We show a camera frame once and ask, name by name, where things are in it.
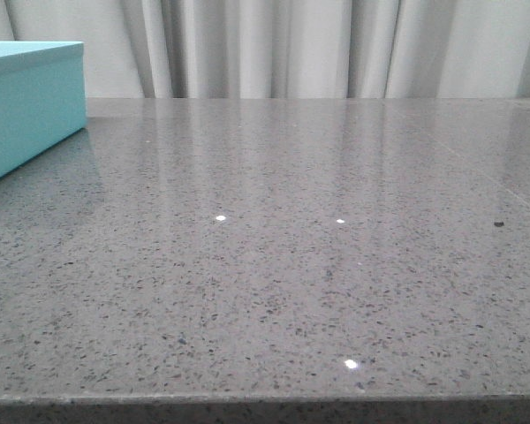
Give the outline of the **turquoise blue box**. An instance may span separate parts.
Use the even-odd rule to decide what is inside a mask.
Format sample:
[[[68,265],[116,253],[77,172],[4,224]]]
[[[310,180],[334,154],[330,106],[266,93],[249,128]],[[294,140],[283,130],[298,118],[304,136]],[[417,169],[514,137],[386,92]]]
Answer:
[[[0,178],[87,124],[83,42],[0,41]]]

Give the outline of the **grey pleated curtain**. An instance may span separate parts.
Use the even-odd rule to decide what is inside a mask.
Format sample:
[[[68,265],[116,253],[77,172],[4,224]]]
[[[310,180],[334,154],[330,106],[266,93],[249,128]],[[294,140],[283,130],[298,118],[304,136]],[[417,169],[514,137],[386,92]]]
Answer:
[[[530,1],[0,1],[0,41],[83,42],[90,97],[530,97]]]

